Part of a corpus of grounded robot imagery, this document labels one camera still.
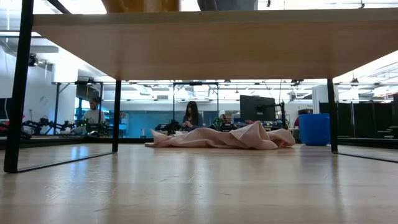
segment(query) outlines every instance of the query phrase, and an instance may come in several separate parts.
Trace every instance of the black metal table leg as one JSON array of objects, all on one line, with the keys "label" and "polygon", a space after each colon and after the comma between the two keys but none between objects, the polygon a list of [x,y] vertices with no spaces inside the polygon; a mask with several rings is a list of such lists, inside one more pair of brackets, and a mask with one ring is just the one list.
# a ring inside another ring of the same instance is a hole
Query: black metal table leg
[{"label": "black metal table leg", "polygon": [[7,134],[4,171],[18,172],[19,141],[21,138],[22,116],[24,114],[25,91],[30,53],[30,39],[33,27],[34,0],[22,1],[21,28],[19,32],[17,61],[12,89],[10,125]]},{"label": "black metal table leg", "polygon": [[99,90],[98,126],[99,126],[99,127],[102,127],[102,125],[101,125],[101,120],[102,120],[103,118],[101,117],[101,115],[102,115],[102,94],[103,94],[103,92],[104,92],[104,83],[100,83],[100,85],[101,85],[101,88],[100,88],[100,90]]},{"label": "black metal table leg", "polygon": [[58,104],[59,104],[59,100],[60,100],[60,87],[61,87],[61,83],[57,83],[57,94],[55,97],[55,114],[54,114],[54,135],[57,134],[57,122],[58,122]]},{"label": "black metal table leg", "polygon": [[175,84],[173,83],[173,121],[175,121]]},{"label": "black metal table leg", "polygon": [[220,85],[217,83],[217,116],[220,115],[220,98],[218,93],[220,92]]},{"label": "black metal table leg", "polygon": [[338,153],[337,149],[337,107],[335,101],[335,86],[333,79],[328,78],[328,100],[330,115],[330,144],[331,152]]},{"label": "black metal table leg", "polygon": [[112,152],[117,152],[118,151],[121,90],[122,90],[122,81],[120,81],[120,80],[116,81],[116,90],[115,90],[115,93],[114,93],[114,118],[113,118]]}]

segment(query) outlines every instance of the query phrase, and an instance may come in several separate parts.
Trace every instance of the woman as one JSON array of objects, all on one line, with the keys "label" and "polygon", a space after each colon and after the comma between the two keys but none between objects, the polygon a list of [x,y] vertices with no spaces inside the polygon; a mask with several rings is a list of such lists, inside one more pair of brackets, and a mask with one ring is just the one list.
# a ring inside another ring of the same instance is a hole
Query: woman
[{"label": "woman", "polygon": [[183,131],[193,131],[203,126],[203,118],[199,114],[198,105],[195,101],[189,101],[182,121]]},{"label": "woman", "polygon": [[221,114],[221,115],[220,115],[220,119],[224,121],[224,124],[227,124],[227,123],[228,123],[228,121],[226,120],[225,114]]}]

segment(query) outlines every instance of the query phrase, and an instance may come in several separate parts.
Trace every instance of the long dark hair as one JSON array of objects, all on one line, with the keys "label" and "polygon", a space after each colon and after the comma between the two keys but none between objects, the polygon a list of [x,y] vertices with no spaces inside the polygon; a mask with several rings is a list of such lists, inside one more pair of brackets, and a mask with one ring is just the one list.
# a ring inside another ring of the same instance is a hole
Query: long dark hair
[{"label": "long dark hair", "polygon": [[191,117],[191,124],[198,125],[199,111],[198,105],[195,101],[189,101],[187,109],[185,110],[185,120],[187,120],[189,117]]},{"label": "long dark hair", "polygon": [[224,123],[226,123],[226,116],[225,116],[225,114],[221,114],[220,117],[221,117],[221,119],[224,121]]}]

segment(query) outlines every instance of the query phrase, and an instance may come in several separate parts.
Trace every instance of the black pole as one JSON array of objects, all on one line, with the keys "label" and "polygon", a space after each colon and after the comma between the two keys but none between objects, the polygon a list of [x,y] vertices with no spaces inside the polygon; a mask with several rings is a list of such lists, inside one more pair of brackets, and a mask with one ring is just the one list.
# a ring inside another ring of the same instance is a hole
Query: black pole
[{"label": "black pole", "polygon": [[355,117],[354,117],[354,104],[351,101],[351,126],[353,127],[353,134],[355,138]]},{"label": "black pole", "polygon": [[116,81],[116,90],[114,92],[114,118],[113,118],[113,141],[112,152],[118,151],[119,141],[119,123],[120,123],[120,96],[122,92],[122,81]]},{"label": "black pole", "polygon": [[284,129],[288,129],[286,125],[286,114],[285,114],[285,103],[281,102],[280,103],[280,112],[281,112],[281,118],[282,118],[282,127]]},{"label": "black pole", "polygon": [[373,134],[371,138],[378,138],[377,136],[377,123],[376,123],[376,112],[374,110],[374,101],[372,100],[372,121],[373,121]]},{"label": "black pole", "polygon": [[79,109],[78,109],[78,117],[77,120],[81,120],[81,117],[83,116],[83,110],[81,109],[81,104],[83,103],[83,99],[81,97],[79,97]]},{"label": "black pole", "polygon": [[330,144],[331,152],[337,153],[337,107],[335,101],[335,86],[333,79],[328,78],[328,99],[330,115]]},{"label": "black pole", "polygon": [[217,116],[219,116],[220,115],[220,107],[219,107],[219,97],[218,97],[218,92],[219,92],[219,90],[220,90],[220,87],[218,86],[218,83],[217,83]]},{"label": "black pole", "polygon": [[32,38],[33,5],[34,0],[22,1],[10,125],[7,133],[6,155],[4,157],[4,171],[10,173],[18,172],[19,141],[21,138],[22,117],[24,115],[30,39]]},{"label": "black pole", "polygon": [[104,83],[101,83],[101,90],[99,93],[99,111],[98,111],[98,127],[101,127],[102,114],[102,92],[104,91]]},{"label": "black pole", "polygon": [[55,96],[55,114],[54,114],[54,135],[57,134],[57,120],[58,120],[58,103],[60,100],[60,87],[61,87],[61,83],[57,83],[57,94]]},{"label": "black pole", "polygon": [[175,84],[173,83],[173,121],[175,121],[175,105],[174,105],[174,94],[175,94]]}]

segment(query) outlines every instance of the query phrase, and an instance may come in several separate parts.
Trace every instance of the black partition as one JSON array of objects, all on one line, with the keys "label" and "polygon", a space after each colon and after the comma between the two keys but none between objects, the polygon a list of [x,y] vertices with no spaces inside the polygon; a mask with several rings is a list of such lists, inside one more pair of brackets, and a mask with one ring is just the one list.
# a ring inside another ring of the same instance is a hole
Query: black partition
[{"label": "black partition", "polygon": [[392,117],[393,125],[398,126],[398,94],[394,95],[394,101],[392,102]]},{"label": "black partition", "polygon": [[[394,126],[394,107],[393,103],[372,101],[338,103],[339,138],[384,138]],[[328,111],[329,104],[320,103],[320,112]]]},{"label": "black partition", "polygon": [[[329,103],[320,103],[320,112],[329,113]],[[354,137],[354,127],[352,119],[352,109],[349,103],[338,103],[338,136],[339,137]]]},{"label": "black partition", "polygon": [[353,103],[356,138],[376,138],[376,127],[371,103]]}]

